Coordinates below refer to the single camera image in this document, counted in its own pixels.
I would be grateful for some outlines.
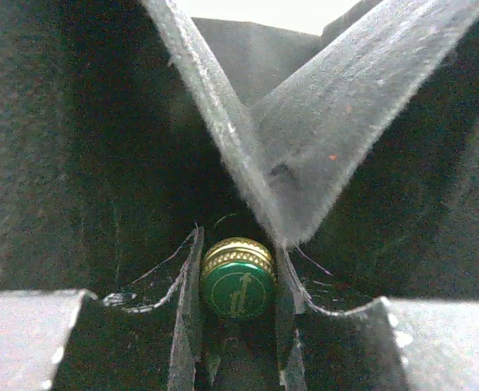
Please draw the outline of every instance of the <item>white background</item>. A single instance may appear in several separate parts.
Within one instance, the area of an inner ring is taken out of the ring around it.
[[[358,0],[174,0],[190,16],[255,22],[321,35]]]

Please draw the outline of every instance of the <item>green bottle cap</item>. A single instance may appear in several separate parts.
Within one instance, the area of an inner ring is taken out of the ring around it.
[[[254,240],[229,238],[206,254],[200,278],[207,305],[221,318],[248,320],[263,314],[275,294],[275,264]]]

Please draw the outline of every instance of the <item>bottle cap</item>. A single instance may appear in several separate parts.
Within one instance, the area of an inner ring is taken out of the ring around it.
[[[254,240],[225,239],[205,254],[200,289],[221,318],[249,320],[263,314],[274,298],[275,285],[274,260]]]

